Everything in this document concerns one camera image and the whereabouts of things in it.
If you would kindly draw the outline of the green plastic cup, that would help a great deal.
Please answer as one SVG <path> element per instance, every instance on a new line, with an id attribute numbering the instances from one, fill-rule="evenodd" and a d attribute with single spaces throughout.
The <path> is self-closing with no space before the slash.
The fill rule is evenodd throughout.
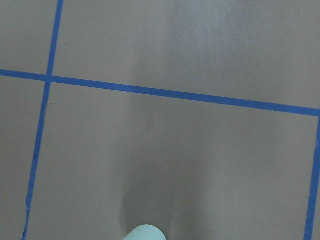
<path id="1" fill-rule="evenodd" d="M 164 233 L 157 227 L 143 224 L 134 228 L 123 240 L 166 240 Z"/>

